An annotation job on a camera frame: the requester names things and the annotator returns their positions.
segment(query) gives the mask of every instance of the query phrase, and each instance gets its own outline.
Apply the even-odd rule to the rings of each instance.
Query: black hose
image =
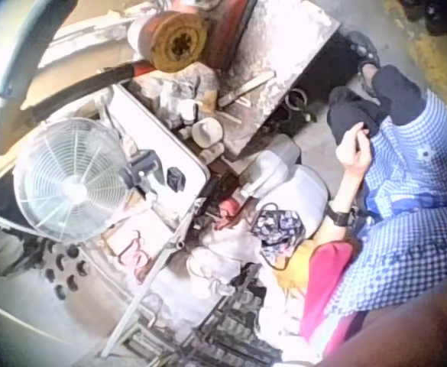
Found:
[[[47,119],[52,113],[62,107],[81,99],[89,94],[97,92],[113,84],[129,80],[134,76],[134,64],[126,63],[119,67],[98,73],[90,78],[79,81],[58,93],[44,99],[31,107],[33,117],[37,122]]]

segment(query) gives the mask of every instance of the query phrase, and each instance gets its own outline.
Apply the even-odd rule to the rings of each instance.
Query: hand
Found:
[[[371,143],[368,130],[359,122],[344,134],[342,143],[337,147],[337,158],[345,168],[345,173],[364,178],[372,162]]]

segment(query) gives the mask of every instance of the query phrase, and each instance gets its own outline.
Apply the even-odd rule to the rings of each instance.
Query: shoe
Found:
[[[378,69],[381,67],[376,47],[371,39],[361,32],[349,32],[346,37],[351,43],[351,49],[355,51],[355,53],[362,59],[358,65],[358,73],[361,78],[362,88],[369,96],[376,98],[376,93],[374,92],[372,86],[369,86],[366,83],[366,78],[362,73],[362,68],[364,65],[369,63],[375,65]]]

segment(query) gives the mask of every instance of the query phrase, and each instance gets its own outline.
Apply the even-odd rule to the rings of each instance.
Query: fan grille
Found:
[[[126,204],[126,167],[118,139],[89,119],[48,125],[31,140],[15,167],[15,194],[26,220],[61,242],[104,232]]]

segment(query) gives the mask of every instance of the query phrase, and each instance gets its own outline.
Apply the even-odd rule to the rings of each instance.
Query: dark pants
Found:
[[[339,145],[344,134],[358,122],[363,122],[372,138],[379,132],[382,121],[391,116],[395,125],[406,125],[420,116],[426,103],[420,88],[408,80],[396,67],[387,65],[378,70],[372,86],[380,105],[362,99],[354,93],[340,93],[331,101],[327,122],[335,142]]]

